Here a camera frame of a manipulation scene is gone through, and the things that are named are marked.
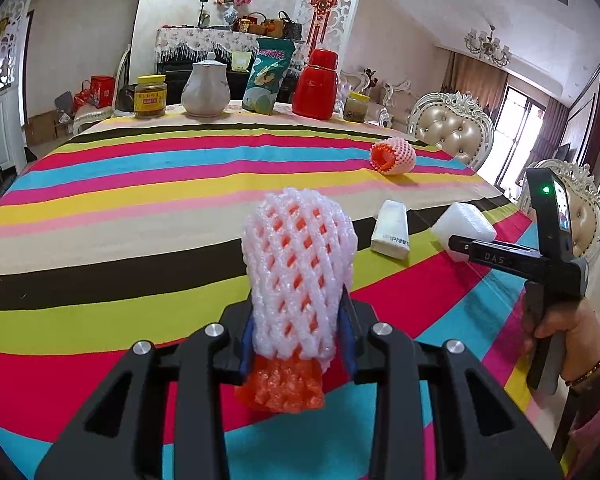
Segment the person's right hand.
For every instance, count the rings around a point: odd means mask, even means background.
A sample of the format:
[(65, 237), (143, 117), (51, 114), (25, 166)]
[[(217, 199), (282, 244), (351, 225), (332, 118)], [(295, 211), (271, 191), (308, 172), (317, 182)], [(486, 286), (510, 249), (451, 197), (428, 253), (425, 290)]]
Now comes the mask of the person's right hand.
[(588, 300), (555, 304), (541, 321), (535, 321), (527, 295), (522, 296), (521, 305), (522, 352), (531, 353), (543, 338), (564, 335), (566, 354), (560, 376), (577, 391), (592, 385), (600, 377), (600, 322)]

